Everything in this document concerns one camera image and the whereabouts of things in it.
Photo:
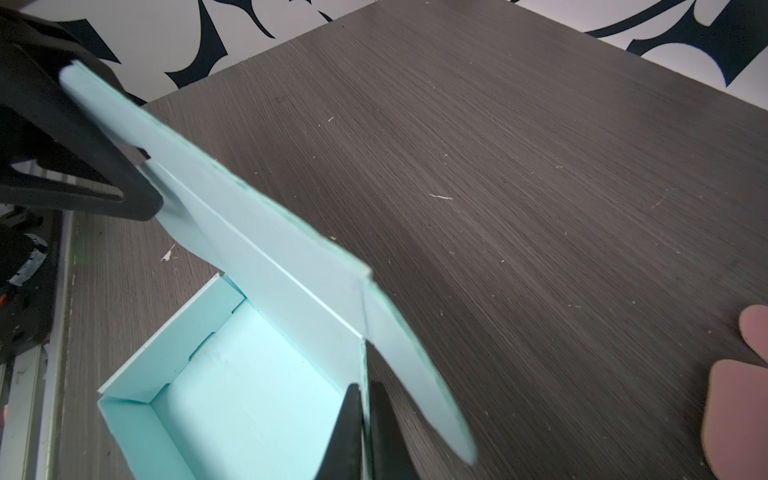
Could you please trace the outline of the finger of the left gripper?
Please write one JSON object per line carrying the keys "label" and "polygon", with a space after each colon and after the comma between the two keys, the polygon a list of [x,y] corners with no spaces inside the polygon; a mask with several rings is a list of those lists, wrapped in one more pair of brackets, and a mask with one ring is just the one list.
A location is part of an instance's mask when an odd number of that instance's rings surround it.
{"label": "finger of the left gripper", "polygon": [[1,11],[1,200],[146,221],[154,186],[65,92],[79,61],[116,90],[115,57],[85,20],[57,24]]}

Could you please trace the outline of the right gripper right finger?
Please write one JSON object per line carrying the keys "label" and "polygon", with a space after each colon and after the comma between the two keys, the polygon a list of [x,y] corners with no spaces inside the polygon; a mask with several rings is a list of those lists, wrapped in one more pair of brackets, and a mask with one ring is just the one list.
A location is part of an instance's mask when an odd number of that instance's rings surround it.
{"label": "right gripper right finger", "polygon": [[419,480],[383,383],[370,385],[369,406],[373,478]]}

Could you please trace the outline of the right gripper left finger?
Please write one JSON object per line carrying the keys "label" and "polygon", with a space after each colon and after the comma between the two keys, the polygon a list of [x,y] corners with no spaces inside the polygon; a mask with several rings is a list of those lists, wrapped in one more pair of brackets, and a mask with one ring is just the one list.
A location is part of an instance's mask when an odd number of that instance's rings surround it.
{"label": "right gripper left finger", "polygon": [[316,480],[359,480],[363,460],[363,407],[358,384],[350,384],[316,474]]}

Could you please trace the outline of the light blue paper box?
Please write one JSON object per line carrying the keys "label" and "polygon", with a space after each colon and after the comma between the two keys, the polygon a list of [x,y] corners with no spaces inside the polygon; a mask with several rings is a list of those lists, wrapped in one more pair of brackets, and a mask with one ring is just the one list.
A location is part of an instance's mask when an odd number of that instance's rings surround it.
{"label": "light blue paper box", "polygon": [[371,268],[134,105],[82,63],[59,76],[112,140],[144,150],[157,220],[216,274],[101,387],[137,479],[315,479],[350,384],[372,473],[367,350],[442,440],[477,459],[443,377]]}

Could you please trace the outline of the pink flat paper box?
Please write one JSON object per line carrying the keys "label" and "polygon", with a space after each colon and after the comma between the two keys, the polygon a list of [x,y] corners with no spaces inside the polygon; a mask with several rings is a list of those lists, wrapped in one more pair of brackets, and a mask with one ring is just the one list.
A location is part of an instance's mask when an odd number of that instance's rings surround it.
{"label": "pink flat paper box", "polygon": [[767,366],[715,362],[701,427],[701,444],[718,479],[767,477]]}

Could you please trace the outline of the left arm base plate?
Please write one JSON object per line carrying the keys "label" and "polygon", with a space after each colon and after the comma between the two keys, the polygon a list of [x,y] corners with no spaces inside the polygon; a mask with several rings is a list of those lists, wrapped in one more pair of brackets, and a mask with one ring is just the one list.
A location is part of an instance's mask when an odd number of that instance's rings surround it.
{"label": "left arm base plate", "polygon": [[45,340],[53,324],[62,214],[24,210],[1,221],[1,361]]}

